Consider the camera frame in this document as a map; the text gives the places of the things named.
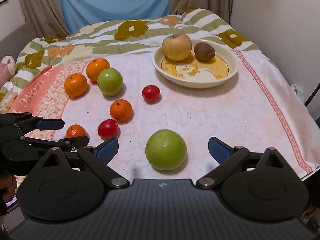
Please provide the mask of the left hand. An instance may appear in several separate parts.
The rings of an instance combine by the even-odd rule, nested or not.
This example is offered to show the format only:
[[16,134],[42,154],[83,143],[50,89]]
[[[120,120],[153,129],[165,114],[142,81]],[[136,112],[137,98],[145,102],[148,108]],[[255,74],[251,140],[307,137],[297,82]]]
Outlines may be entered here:
[[1,194],[5,203],[12,201],[17,189],[17,180],[14,175],[1,176],[0,188],[4,189],[4,193]]

